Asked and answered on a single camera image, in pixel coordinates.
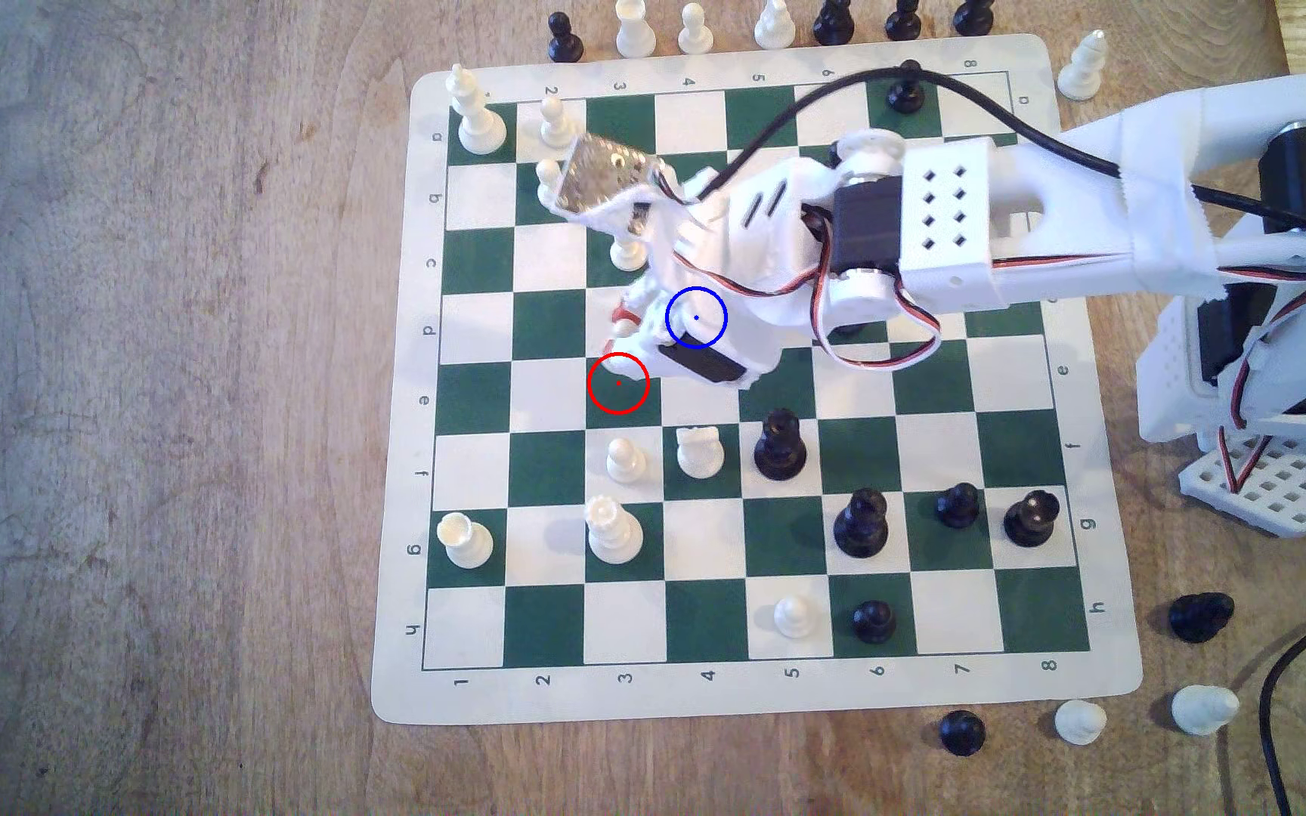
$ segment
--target white chess piece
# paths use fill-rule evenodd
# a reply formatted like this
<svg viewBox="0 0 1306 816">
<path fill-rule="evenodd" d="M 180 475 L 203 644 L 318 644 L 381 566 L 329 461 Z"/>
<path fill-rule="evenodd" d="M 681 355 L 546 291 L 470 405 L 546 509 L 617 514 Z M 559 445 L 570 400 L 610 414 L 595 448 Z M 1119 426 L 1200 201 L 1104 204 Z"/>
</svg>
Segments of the white chess piece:
<svg viewBox="0 0 1306 816">
<path fill-rule="evenodd" d="M 573 128 L 562 101 L 555 95 L 545 95 L 541 111 L 543 112 L 543 127 L 541 128 L 543 144 L 550 148 L 568 146 L 577 136 L 577 129 Z"/>
<path fill-rule="evenodd" d="M 697 3 L 683 7 L 678 47 L 683 54 L 708 54 L 714 47 L 714 31 L 704 25 L 704 8 Z"/>
<path fill-rule="evenodd" d="M 708 479 L 724 466 L 724 443 L 718 441 L 718 428 L 678 428 L 678 466 L 695 479 Z"/>
<path fill-rule="evenodd" d="M 773 607 L 773 627 L 780 635 L 799 640 L 814 632 L 814 610 L 801 595 L 789 595 L 780 599 Z"/>
<path fill-rule="evenodd" d="M 462 569 L 475 569 L 492 557 L 492 533 L 462 512 L 448 512 L 436 522 L 436 539 L 447 547 L 447 557 Z"/>
<path fill-rule="evenodd" d="M 637 482 L 649 469 L 649 458 L 639 445 L 622 436 L 607 443 L 607 474 L 620 486 Z"/>
<path fill-rule="evenodd" d="M 1067 700 L 1057 709 L 1057 732 L 1071 745 L 1091 745 L 1106 727 L 1106 712 L 1096 702 Z"/>
<path fill-rule="evenodd" d="M 1173 722 L 1192 736 L 1208 736 L 1238 715 L 1238 695 L 1221 685 L 1187 685 L 1173 695 Z"/>
<path fill-rule="evenodd" d="M 643 525 L 606 495 L 592 496 L 584 510 L 588 547 L 607 564 L 627 564 L 643 548 Z"/>
<path fill-rule="evenodd" d="M 447 93 L 451 94 L 451 108 L 462 115 L 462 125 L 457 128 L 457 138 L 469 153 L 486 155 L 495 151 L 507 140 L 507 121 L 486 108 L 482 89 L 471 71 L 457 64 L 451 67 L 447 77 Z"/>
<path fill-rule="evenodd" d="M 1101 68 L 1106 64 L 1106 33 L 1097 29 L 1081 38 L 1071 52 L 1071 64 L 1057 74 L 1057 89 L 1072 102 L 1085 102 L 1101 87 Z"/>
<path fill-rule="evenodd" d="M 653 54 L 657 35 L 646 21 L 646 4 L 643 0 L 618 0 L 618 54 L 628 60 L 639 60 Z"/>
<path fill-rule="evenodd" d="M 789 16 L 785 0 L 765 1 L 759 22 L 752 25 L 752 40 L 768 51 L 789 47 L 794 42 L 794 18 Z"/>
</svg>

